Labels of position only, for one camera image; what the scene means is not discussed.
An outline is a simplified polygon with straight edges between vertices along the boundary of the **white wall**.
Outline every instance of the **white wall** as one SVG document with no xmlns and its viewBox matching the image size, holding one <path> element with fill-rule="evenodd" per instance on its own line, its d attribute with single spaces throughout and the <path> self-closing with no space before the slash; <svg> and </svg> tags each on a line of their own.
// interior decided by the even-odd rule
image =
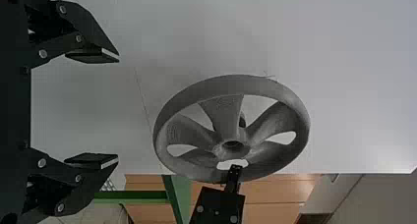
<svg viewBox="0 0 417 224">
<path fill-rule="evenodd" d="M 169 173 L 151 141 L 159 110 L 226 74 L 272 76 L 305 103 L 309 144 L 281 173 L 417 166 L 415 0 L 73 1 L 94 14 L 121 62 L 60 58 L 34 69 L 31 144 L 58 159 L 119 154 L 118 189 L 126 173 Z M 268 106 L 248 100 L 244 113 L 251 121 Z"/>
<path fill-rule="evenodd" d="M 412 175 L 366 175 L 329 224 L 417 223 L 417 172 Z"/>
<path fill-rule="evenodd" d="M 322 176 L 316 185 L 301 213 L 333 213 L 357 184 L 362 175 L 341 174 L 332 182 L 328 176 Z"/>
</svg>

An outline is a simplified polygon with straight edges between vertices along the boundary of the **black metal mount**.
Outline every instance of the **black metal mount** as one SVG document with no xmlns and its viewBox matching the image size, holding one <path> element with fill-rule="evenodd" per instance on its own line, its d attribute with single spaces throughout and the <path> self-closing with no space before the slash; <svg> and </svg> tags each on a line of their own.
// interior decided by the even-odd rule
<svg viewBox="0 0 417 224">
<path fill-rule="evenodd" d="M 224 191 L 202 187 L 190 224 L 241 224 L 245 196 L 239 195 L 242 166 L 232 165 Z"/>
<path fill-rule="evenodd" d="M 103 50 L 118 52 L 76 3 L 0 0 L 0 16 L 0 224 L 75 214 L 91 202 L 118 158 L 85 153 L 60 162 L 32 148 L 30 71 L 64 54 L 83 63 L 115 63 Z"/>
</svg>

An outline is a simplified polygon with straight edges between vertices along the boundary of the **green metal frame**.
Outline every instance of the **green metal frame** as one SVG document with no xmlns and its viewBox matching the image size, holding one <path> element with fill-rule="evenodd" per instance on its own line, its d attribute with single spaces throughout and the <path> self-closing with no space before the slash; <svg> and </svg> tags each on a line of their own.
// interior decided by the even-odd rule
<svg viewBox="0 0 417 224">
<path fill-rule="evenodd" d="M 191 181 L 180 176 L 162 176 L 166 193 L 174 211 L 177 224 L 186 224 L 190 220 Z"/>
<path fill-rule="evenodd" d="M 94 196 L 94 203 L 145 204 L 169 203 L 165 191 L 158 192 L 100 192 Z"/>
<path fill-rule="evenodd" d="M 162 175 L 165 191 L 124 191 L 100 192 L 94 196 L 94 203 L 166 204 L 170 203 L 177 224 L 190 220 L 191 181 L 180 176 Z"/>
</svg>

